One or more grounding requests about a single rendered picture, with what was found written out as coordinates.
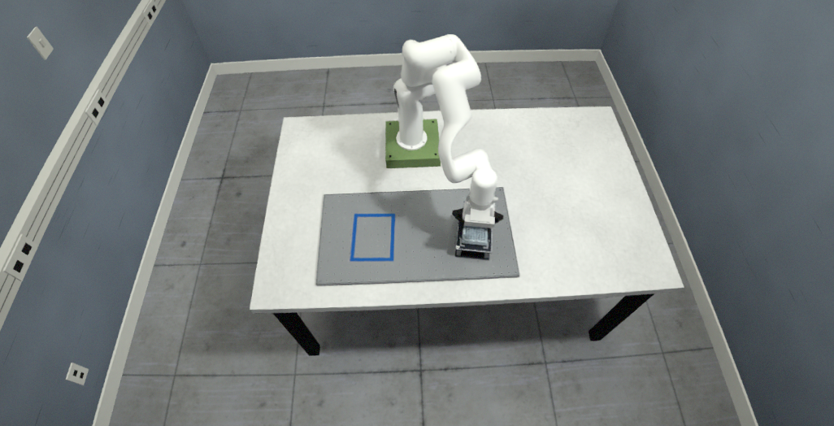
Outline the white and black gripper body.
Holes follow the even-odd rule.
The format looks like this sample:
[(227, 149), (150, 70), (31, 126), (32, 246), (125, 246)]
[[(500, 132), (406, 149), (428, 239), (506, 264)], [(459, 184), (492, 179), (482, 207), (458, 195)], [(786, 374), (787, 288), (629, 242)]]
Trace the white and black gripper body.
[[(466, 220), (466, 215), (471, 214), (471, 207), (472, 206), (469, 203), (469, 194), (468, 194), (467, 197), (466, 197), (466, 201), (463, 204), (463, 220)], [(492, 205), (490, 207), (490, 217), (493, 217), (493, 215), (494, 215), (494, 207)]]

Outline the blue rectangular tape outline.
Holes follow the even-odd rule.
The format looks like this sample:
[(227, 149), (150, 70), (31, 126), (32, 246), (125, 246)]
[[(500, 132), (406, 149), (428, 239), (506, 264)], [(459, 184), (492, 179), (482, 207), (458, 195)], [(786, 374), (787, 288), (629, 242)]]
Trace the blue rectangular tape outline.
[[(357, 219), (358, 219), (358, 217), (384, 217), (384, 216), (392, 216), (390, 258), (354, 258), (354, 247), (355, 247), (355, 238), (356, 238), (356, 228), (357, 228)], [(395, 214), (354, 214), (354, 226), (353, 226), (350, 261), (393, 261), (394, 227), (395, 227)]]

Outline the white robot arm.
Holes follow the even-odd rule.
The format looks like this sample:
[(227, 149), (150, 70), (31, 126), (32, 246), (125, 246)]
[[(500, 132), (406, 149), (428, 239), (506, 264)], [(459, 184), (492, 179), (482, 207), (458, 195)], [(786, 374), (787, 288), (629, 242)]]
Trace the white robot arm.
[[(453, 140), (471, 120), (466, 90), (480, 84), (480, 69), (455, 35), (415, 43), (418, 42), (408, 40), (404, 43), (402, 78), (393, 86), (399, 120), (397, 144), (405, 150), (417, 150), (425, 145), (423, 107), (417, 100), (435, 94), (444, 120), (438, 154), (445, 176), (451, 183), (472, 177), (471, 214), (466, 215), (464, 225), (493, 228), (495, 217), (490, 217), (490, 207), (498, 199), (493, 197), (497, 174), (491, 168), (488, 155), (482, 149), (475, 149), (453, 159), (451, 156)], [(453, 64), (443, 65), (449, 63)]]

